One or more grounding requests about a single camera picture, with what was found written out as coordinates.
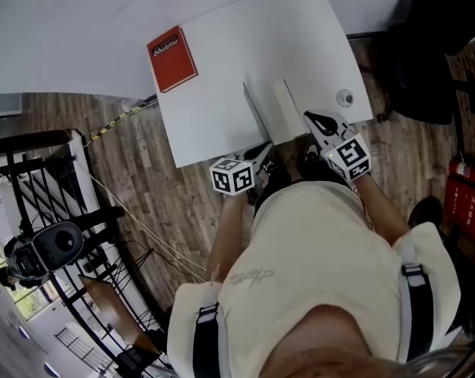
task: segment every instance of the metal rack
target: metal rack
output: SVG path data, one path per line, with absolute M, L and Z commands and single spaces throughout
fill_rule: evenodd
M 20 229 L 22 234 L 26 237 L 32 238 L 34 236 L 35 231 L 32 225 L 37 217 L 39 217 L 43 224 L 41 228 L 45 228 L 53 223 L 63 220 L 71 220 L 72 218 L 87 212 L 83 201 L 83 194 L 80 190 L 78 180 L 75 177 L 73 163 L 75 158 L 71 155 L 68 146 L 71 141 L 71 132 L 73 131 L 60 130 L 0 139 L 0 155 L 6 156 L 8 164 L 7 166 L 0 167 L 0 175 L 7 177 L 12 185 L 18 211 L 20 213 Z M 85 141 L 83 136 L 81 136 L 81 140 L 82 145 L 84 146 Z M 61 146 L 61 148 L 46 159 L 28 159 L 26 154 L 28 151 L 52 146 Z M 91 171 L 91 164 L 88 161 L 88 152 L 86 149 L 84 150 L 87 166 L 90 173 L 93 173 Z M 15 153 L 24 153 L 22 155 L 22 161 L 15 162 Z M 95 183 L 94 190 L 99 202 L 102 203 L 102 199 L 99 197 Z M 29 217 L 25 205 L 26 202 L 38 212 L 35 217 Z M 119 297 L 128 307 L 142 330 L 147 332 L 150 326 L 153 323 L 156 323 L 160 329 L 165 332 L 165 314 L 156 300 L 148 294 L 147 289 L 142 285 L 142 282 L 138 279 L 135 273 L 141 264 L 144 263 L 144 260 L 149 256 L 149 254 L 145 254 L 141 258 L 133 261 L 129 258 L 129 253 L 124 248 L 123 243 L 117 243 L 116 249 L 120 258 L 119 261 L 114 264 L 109 262 L 106 252 L 100 246 L 93 251 L 91 256 L 86 256 L 86 265 L 90 268 L 90 271 L 87 271 L 87 273 L 91 273 L 93 275 L 92 277 L 97 280 L 108 281 L 113 285 L 113 288 L 117 291 Z M 78 261 L 74 263 L 74 266 L 77 268 L 80 275 L 87 275 Z M 51 283 L 54 285 L 55 290 L 67 307 L 67 310 L 98 347 L 98 349 L 93 350 L 87 356 L 82 358 L 83 361 L 88 363 L 92 360 L 91 367 L 109 378 L 117 376 L 116 369 L 120 369 L 122 372 L 131 371 L 132 374 L 132 370 L 128 365 L 131 363 L 134 365 L 135 361 L 129 357 L 130 362 L 124 362 L 123 358 L 120 359 L 116 357 L 80 315 L 75 307 L 76 302 L 82 302 L 84 304 L 85 310 L 92 315 L 101 329 L 105 332 L 105 337 L 109 336 L 118 348 L 122 351 L 126 350 L 126 348 L 110 334 L 112 329 L 99 320 L 88 300 L 85 299 L 85 288 L 78 288 L 78 286 L 76 286 L 76 283 L 67 267 L 64 267 L 62 270 L 67 277 L 67 281 L 70 282 L 74 288 L 74 294 L 68 297 L 63 288 L 58 284 L 55 276 L 50 278 Z M 128 279 L 126 284 L 130 281 L 134 283 L 137 291 L 141 294 L 144 302 L 147 304 L 148 310 L 143 312 L 141 315 L 137 314 L 123 292 L 126 284 L 121 286 L 121 282 L 124 279 Z M 62 332 L 57 335 L 59 340 L 65 340 L 65 336 L 67 335 L 67 332 Z M 71 347 L 68 346 L 71 351 L 74 350 L 75 343 L 76 342 L 74 342 Z M 148 372 L 145 372 L 144 374 L 146 376 L 151 376 Z

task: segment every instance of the parquet floor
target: parquet floor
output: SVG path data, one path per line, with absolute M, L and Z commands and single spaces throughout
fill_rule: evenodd
M 371 67 L 372 44 L 358 41 L 352 46 L 358 63 Z M 451 64 L 454 74 L 464 74 L 467 67 L 475 72 L 475 43 Z M 374 114 L 378 114 L 384 110 L 386 91 L 370 75 L 364 75 L 364 81 Z M 467 102 L 460 98 L 466 111 Z M 90 137 L 122 111 L 120 105 L 105 104 L 90 95 L 26 94 L 23 132 L 78 128 Z M 454 125 L 423 124 L 394 113 L 386 124 L 371 120 L 356 126 L 371 148 L 374 178 L 404 214 L 408 216 L 427 195 L 443 201 L 448 164 L 456 151 Z M 468 113 L 465 134 L 466 146 L 475 151 L 475 117 Z M 276 148 L 289 168 L 296 164 L 301 143 L 294 141 Z M 205 262 L 216 233 L 222 197 L 212 190 L 208 161 L 176 169 L 158 107 L 129 118 L 92 143 L 89 151 L 96 176 L 145 225 L 188 258 Z M 249 211 L 245 225 L 248 233 L 251 221 Z M 130 217 L 123 217 L 120 227 L 125 240 L 137 240 L 165 255 Z M 471 254 L 475 254 L 474 247 L 466 244 Z M 129 250 L 136 258 L 144 251 L 134 243 L 129 243 Z M 187 266 L 201 272 L 193 265 Z M 180 284 L 193 281 L 159 256 L 150 257 L 140 273 L 164 309 L 172 305 Z

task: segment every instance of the person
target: person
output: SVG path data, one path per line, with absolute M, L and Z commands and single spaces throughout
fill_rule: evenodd
M 92 213 L 82 214 L 69 221 L 74 223 L 83 232 L 95 225 L 113 221 L 122 216 L 124 216 L 124 210 L 121 207 L 112 206 L 98 209 Z M 91 235 L 84 240 L 83 248 L 76 260 L 85 258 L 90 252 L 97 248 L 97 246 L 112 240 L 113 237 L 114 231 L 110 227 L 104 228 L 97 234 Z M 50 272 L 46 272 L 46 270 L 39 265 L 36 261 L 36 257 L 32 256 L 28 243 L 27 237 L 19 235 L 13 237 L 3 249 L 8 265 L 0 268 L 0 283 L 13 291 L 15 291 L 16 284 L 24 288 L 42 286 L 48 281 L 51 275 Z M 23 270 L 25 270 L 25 266 L 28 265 L 29 275 L 24 278 L 20 278 L 20 276 L 22 276 L 22 272 L 18 267 L 20 263 L 23 265 Z
M 232 377 L 389 376 L 399 352 L 400 254 L 407 240 L 437 293 L 438 345 L 460 290 L 435 225 L 410 229 L 368 173 L 353 181 L 358 197 L 320 159 L 316 144 L 299 164 L 302 180 L 292 183 L 279 165 L 266 170 L 248 248 L 247 196 L 227 197 L 206 266 L 212 283 L 205 284 L 219 290 Z M 193 339 L 187 339 L 193 326 L 186 321 L 207 294 L 201 286 L 178 289 L 169 323 L 168 356 L 182 377 L 193 376 Z

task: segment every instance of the white tabletop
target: white tabletop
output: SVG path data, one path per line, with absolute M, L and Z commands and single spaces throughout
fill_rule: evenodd
M 199 75 L 158 94 L 178 167 L 263 141 L 243 82 L 275 144 L 302 133 L 291 124 L 291 107 L 276 96 L 283 80 L 298 110 L 293 117 L 308 109 L 335 110 L 350 123 L 372 117 L 358 65 L 327 0 L 243 0 L 181 27 Z M 351 107 L 337 102 L 341 90 L 353 94 Z

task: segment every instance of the red fire extinguisher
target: red fire extinguisher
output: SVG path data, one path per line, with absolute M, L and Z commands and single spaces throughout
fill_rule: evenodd
M 475 167 L 466 164 L 464 161 L 452 160 L 449 164 L 449 173 L 459 175 L 463 179 L 475 183 Z

